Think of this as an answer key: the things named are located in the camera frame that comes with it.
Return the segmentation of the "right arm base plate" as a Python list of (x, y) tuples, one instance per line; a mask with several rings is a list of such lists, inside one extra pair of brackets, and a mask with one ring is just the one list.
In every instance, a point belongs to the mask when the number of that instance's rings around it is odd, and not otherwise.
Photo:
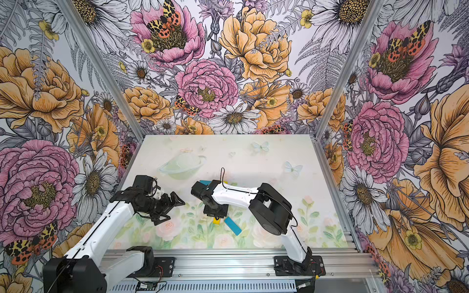
[(326, 268), (320, 256), (307, 255), (303, 262), (293, 261), (287, 256), (276, 256), (274, 257), (274, 270), (277, 277), (322, 277), (326, 275)]

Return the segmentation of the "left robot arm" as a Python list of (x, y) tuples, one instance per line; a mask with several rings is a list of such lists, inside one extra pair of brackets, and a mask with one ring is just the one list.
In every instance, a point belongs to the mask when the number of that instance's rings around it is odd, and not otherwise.
[(107, 249), (121, 229), (138, 214), (158, 226), (170, 220), (169, 212), (185, 202), (175, 193), (163, 193), (155, 178), (135, 177), (131, 187), (117, 191), (95, 225), (64, 256), (43, 267), (46, 293), (107, 293), (125, 278), (162, 277), (153, 249), (134, 246), (102, 266)]

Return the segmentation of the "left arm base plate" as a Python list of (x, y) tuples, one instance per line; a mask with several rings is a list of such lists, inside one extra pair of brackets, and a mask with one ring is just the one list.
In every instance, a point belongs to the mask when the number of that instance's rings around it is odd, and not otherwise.
[(145, 260), (143, 268), (132, 273), (128, 278), (169, 278), (173, 276), (174, 257), (157, 257)]

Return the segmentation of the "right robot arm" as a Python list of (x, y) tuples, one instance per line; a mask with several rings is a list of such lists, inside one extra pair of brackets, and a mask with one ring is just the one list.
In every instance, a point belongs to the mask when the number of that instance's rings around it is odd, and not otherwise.
[(315, 276), (321, 274), (321, 263), (314, 259), (311, 248), (297, 234), (298, 221), (289, 201), (270, 184), (258, 188), (230, 186), (219, 180), (208, 184), (196, 182), (191, 194), (204, 205), (204, 214), (215, 219), (227, 219), (228, 208), (248, 209), (260, 227), (279, 236), (287, 256), (274, 258), (276, 276)]

